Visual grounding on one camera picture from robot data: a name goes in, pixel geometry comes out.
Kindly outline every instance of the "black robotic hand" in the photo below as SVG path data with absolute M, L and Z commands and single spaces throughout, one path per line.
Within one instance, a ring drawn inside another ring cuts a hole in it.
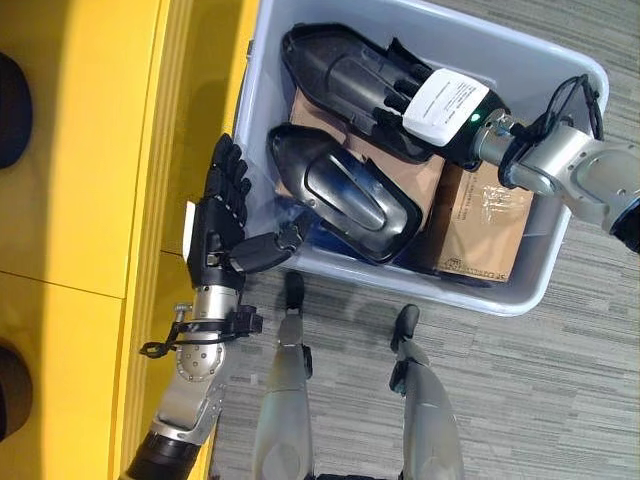
M 223 285 L 240 289 L 244 278 L 229 264 L 229 252 L 245 238 L 245 199 L 251 181 L 244 178 L 247 163 L 226 133 L 216 144 L 207 172 L 204 194 L 193 221 L 187 266 L 194 288 Z
M 244 274 L 287 260 L 302 244 L 313 215 L 305 212 L 279 232 L 245 240 L 245 199 L 251 182 L 247 163 L 229 135 L 218 140 L 207 173 L 204 195 L 196 205 L 187 266 L 194 288 L 222 285 L 241 290 Z

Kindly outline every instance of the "robotic arm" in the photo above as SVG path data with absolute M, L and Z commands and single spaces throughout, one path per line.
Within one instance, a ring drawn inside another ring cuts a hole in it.
M 440 88 L 433 75 L 433 79 L 427 78 L 420 87 L 401 89 L 410 101 L 386 101 L 402 114 L 401 118 L 390 114 L 396 118 L 396 124 L 401 123 L 409 133 L 424 141 L 437 141 L 438 133 L 448 128 L 451 118 L 455 118 L 447 108 L 455 102 L 459 102 L 458 105 L 473 102 L 473 96 L 478 95 L 477 108 L 469 110 L 466 120 L 461 121 L 460 134 L 451 142 L 455 143 L 457 151 L 467 152 L 465 157 L 470 165 L 477 167 L 481 161 L 496 165 L 503 186 L 559 197 L 576 217 L 599 225 L 632 251 L 640 251 L 640 159 L 637 149 L 633 145 L 603 140 L 597 93 L 589 85 L 587 75 L 563 82 L 554 92 L 546 111 L 527 127 L 518 123 L 506 107 L 483 109 L 486 101 L 482 100 L 482 92 L 488 91 L 486 87 L 456 72 L 447 72 L 447 75 L 447 86 L 457 90 L 451 95 L 449 104 L 443 102 L 441 105 L 442 113 L 430 112 L 438 101 L 437 96 L 433 100 L 434 92 Z M 584 94 L 593 136 L 576 128 L 574 118 L 568 112 L 580 91 Z M 397 94 L 391 94 L 388 100 L 396 97 Z M 447 148 L 452 147 L 447 144 L 442 150 Z
M 176 352 L 176 371 L 149 432 L 122 480 L 184 480 L 221 410 L 235 340 L 262 331 L 256 308 L 241 305 L 245 274 L 271 268 L 291 256 L 311 224 L 304 213 L 279 233 L 245 239 L 247 164 L 228 135 L 218 141 L 204 195 L 190 209 L 185 252 L 195 291 L 193 305 L 176 306 L 167 339 L 145 344 L 140 353 L 160 358 Z

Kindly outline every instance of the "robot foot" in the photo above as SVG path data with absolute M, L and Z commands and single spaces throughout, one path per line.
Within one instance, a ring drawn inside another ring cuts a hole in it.
M 396 325 L 391 338 L 391 351 L 398 353 L 398 345 L 401 340 L 413 338 L 413 332 L 418 324 L 420 310 L 415 305 L 405 305 L 396 318 Z

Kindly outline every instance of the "robot leg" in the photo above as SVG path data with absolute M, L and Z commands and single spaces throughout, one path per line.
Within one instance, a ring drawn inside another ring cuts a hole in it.
M 286 288 L 288 313 L 278 332 L 278 347 L 256 431 L 255 480 L 304 480 L 313 475 L 307 400 L 312 366 L 311 350 L 302 343 L 302 277 L 289 273 Z
M 402 480 L 459 480 L 464 467 L 451 403 L 429 359 L 411 339 L 420 311 L 407 305 L 398 315 L 391 341 L 397 362 L 390 388 L 403 395 Z

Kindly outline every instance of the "black cable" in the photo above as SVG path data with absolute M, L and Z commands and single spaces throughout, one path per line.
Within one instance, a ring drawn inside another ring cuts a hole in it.
M 571 87 L 571 90 L 564 98 L 562 105 L 557 111 L 554 111 L 558 99 L 569 87 Z M 567 117 L 565 110 L 580 88 L 582 88 L 585 104 L 587 105 L 589 124 L 593 136 L 596 140 L 602 140 L 604 132 L 602 128 L 602 113 L 600 112 L 600 106 L 597 102 L 599 95 L 589 84 L 589 77 L 587 75 L 571 77 L 562 82 L 560 86 L 556 88 L 555 92 L 553 92 L 545 112 L 529 127 L 516 124 L 511 133 L 526 143 L 535 144 L 541 142 L 553 131 L 558 122 L 563 121 L 563 119 Z

